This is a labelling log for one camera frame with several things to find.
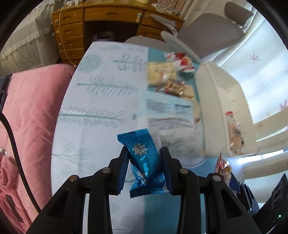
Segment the chair armrest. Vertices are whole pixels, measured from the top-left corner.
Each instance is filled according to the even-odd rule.
[[[166,43],[168,43],[168,45],[170,45],[175,50],[175,52],[184,52],[195,62],[199,64],[202,63],[199,56],[189,46],[187,46],[180,39],[174,37],[171,33],[167,31],[162,31],[161,37]]]
[[[173,35],[176,37],[178,35],[177,30],[175,29],[175,21],[170,21],[168,19],[165,19],[159,15],[155,15],[155,14],[150,14],[151,18],[155,21],[157,21],[158,23],[166,26],[168,29],[170,29],[170,31],[173,33]]]

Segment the metal screw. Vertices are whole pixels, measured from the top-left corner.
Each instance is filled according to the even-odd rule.
[[[78,176],[77,175],[71,175],[70,177],[69,177],[69,180],[70,181],[75,181],[75,180],[77,180],[78,179]]]
[[[188,169],[186,169],[186,168],[181,168],[181,169],[180,169],[180,172],[181,172],[182,174],[187,174],[187,173],[188,173]]]
[[[215,180],[215,181],[220,181],[221,178],[220,178],[220,176],[218,176],[218,175],[214,175],[214,176],[213,176],[213,180]]]
[[[111,171],[111,169],[109,167],[105,167],[102,169],[103,173],[109,173]]]

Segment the chair seat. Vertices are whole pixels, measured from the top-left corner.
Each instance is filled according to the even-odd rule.
[[[165,42],[150,38],[150,37],[143,37],[143,36],[134,36],[129,38],[125,41],[125,43],[130,43],[139,46],[147,46],[150,48],[166,51],[166,52],[173,52],[174,50]]]

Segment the red and white snack wrapper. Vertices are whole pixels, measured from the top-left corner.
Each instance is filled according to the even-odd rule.
[[[167,62],[173,62],[174,67],[177,71],[182,72],[195,72],[195,67],[193,61],[190,57],[188,57],[185,53],[166,53],[164,52],[165,58]]]
[[[214,173],[219,175],[224,180],[225,184],[229,186],[231,180],[231,171],[231,165],[228,161],[225,161],[222,158],[222,153],[220,153],[215,165]]]

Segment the black cable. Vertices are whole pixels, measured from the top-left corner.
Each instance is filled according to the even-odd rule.
[[[12,146],[12,151],[13,151],[13,154],[15,157],[16,165],[17,165],[20,177],[22,179],[22,182],[24,184],[24,187],[26,189],[26,192],[28,193],[28,196],[29,196],[33,206],[35,207],[36,211],[38,213],[40,213],[41,209],[40,209],[38,203],[36,202],[35,197],[33,196],[32,192],[31,192],[31,189],[29,187],[29,184],[28,184],[27,179],[26,179],[25,174],[24,174],[11,126],[1,111],[0,111],[0,121],[3,123],[5,129],[8,133],[8,136],[9,136],[9,139],[11,142],[11,146]]]

